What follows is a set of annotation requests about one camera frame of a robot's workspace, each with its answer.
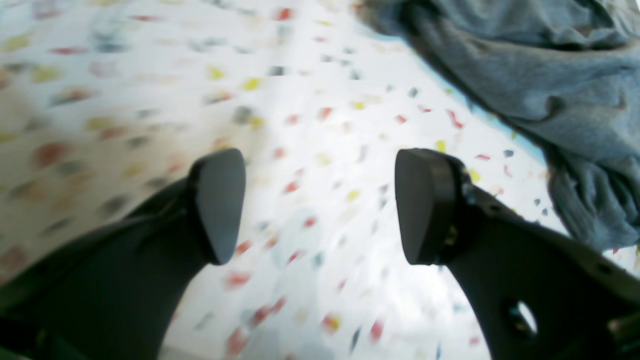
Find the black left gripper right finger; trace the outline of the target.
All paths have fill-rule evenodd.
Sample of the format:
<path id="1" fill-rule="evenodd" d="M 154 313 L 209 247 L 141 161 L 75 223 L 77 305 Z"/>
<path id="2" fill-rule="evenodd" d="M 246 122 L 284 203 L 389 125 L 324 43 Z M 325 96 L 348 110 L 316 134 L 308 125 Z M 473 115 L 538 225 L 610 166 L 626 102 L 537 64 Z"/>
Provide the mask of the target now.
<path id="1" fill-rule="evenodd" d="M 407 262 L 449 269 L 492 359 L 639 358 L 638 278 L 521 218 L 445 153 L 399 150 L 394 187 Z"/>

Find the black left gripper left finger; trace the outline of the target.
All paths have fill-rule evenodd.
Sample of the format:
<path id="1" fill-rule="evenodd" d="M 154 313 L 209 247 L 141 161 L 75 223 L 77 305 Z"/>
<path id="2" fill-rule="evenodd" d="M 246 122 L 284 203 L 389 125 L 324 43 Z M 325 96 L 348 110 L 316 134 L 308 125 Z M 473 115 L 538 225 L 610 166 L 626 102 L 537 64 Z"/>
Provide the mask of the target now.
<path id="1" fill-rule="evenodd" d="M 30 360 L 155 360 L 192 279 L 233 258 L 242 152 L 199 158 L 126 217 L 50 253 L 1 287 L 2 353 Z"/>

